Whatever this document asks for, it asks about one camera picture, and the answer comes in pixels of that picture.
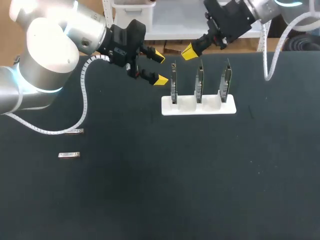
black hose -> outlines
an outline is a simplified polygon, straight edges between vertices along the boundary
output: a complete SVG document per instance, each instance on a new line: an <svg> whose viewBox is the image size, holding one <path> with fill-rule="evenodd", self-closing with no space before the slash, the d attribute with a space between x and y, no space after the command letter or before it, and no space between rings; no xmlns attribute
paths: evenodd
<svg viewBox="0 0 320 240"><path fill-rule="evenodd" d="M303 34L288 39L282 51L320 51L320 36Z"/></svg>

black mat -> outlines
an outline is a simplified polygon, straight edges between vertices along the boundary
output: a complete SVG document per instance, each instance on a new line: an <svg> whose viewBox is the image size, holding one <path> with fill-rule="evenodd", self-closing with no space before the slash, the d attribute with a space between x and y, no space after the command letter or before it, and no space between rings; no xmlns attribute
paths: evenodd
<svg viewBox="0 0 320 240"><path fill-rule="evenodd" d="M227 57L235 115L162 116L168 85L97 61L84 136L40 135L1 116L0 239L320 239L320 54L281 54L270 82L261 54L203 56L205 94L218 91ZM179 93L193 94L196 60L141 61L168 77L174 60ZM80 70L48 109L19 115L72 126Z"/></svg>

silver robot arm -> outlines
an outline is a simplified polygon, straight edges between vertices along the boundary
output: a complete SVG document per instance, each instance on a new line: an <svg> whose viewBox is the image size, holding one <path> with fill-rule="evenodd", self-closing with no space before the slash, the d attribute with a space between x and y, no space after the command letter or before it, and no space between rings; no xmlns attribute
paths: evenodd
<svg viewBox="0 0 320 240"><path fill-rule="evenodd" d="M34 19L19 63L0 67L0 114L49 106L78 61L76 45L59 25L47 18Z"/></svg>
<svg viewBox="0 0 320 240"><path fill-rule="evenodd" d="M105 17L76 0L12 0L9 15L25 31L37 18L58 24L78 50L87 55L99 49L107 31Z"/></svg>
<svg viewBox="0 0 320 240"><path fill-rule="evenodd" d="M265 24L282 15L288 25L311 7L320 12L320 0L231 0L221 6L218 0L204 0L207 9L205 17L209 27L208 34L194 40L182 53L185 60L199 57L210 45L221 50L248 32L256 21ZM318 17L309 16L298 22L293 29L311 31L320 28Z"/></svg>
<svg viewBox="0 0 320 240"><path fill-rule="evenodd" d="M26 32L26 43L18 64L0 67L0 115L49 106L75 69L79 51L98 51L110 63L127 66L130 77L152 85L168 81L138 67L140 52L158 63L165 59L143 44L146 26L141 22L108 28L104 16L77 0L12 0L9 15Z"/></svg>
<svg viewBox="0 0 320 240"><path fill-rule="evenodd" d="M10 18L26 32L24 53L0 67L0 115L48 107L79 61L93 54L107 26L102 15L74 0L12 0Z"/></svg>

white container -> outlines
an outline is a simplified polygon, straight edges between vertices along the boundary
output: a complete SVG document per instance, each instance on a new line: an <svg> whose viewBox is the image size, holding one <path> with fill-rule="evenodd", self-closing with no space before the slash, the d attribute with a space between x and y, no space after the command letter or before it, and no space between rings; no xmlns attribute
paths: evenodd
<svg viewBox="0 0 320 240"><path fill-rule="evenodd" d="M112 1L112 7L115 8L114 24L125 29L133 19L136 19L146 26L146 32L151 32L155 5L156 2L139 5L120 5Z"/></svg>

white holder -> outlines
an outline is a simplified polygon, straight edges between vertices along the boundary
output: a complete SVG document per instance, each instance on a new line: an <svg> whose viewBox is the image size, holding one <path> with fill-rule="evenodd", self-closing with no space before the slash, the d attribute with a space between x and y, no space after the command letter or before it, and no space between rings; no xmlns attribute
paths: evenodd
<svg viewBox="0 0 320 240"><path fill-rule="evenodd" d="M235 99L228 95L226 103L221 102L220 91L216 95L203 95L202 103L197 103L195 95L177 96L177 104L172 103L171 96L161 99L162 115L214 115L235 114Z"/></svg>

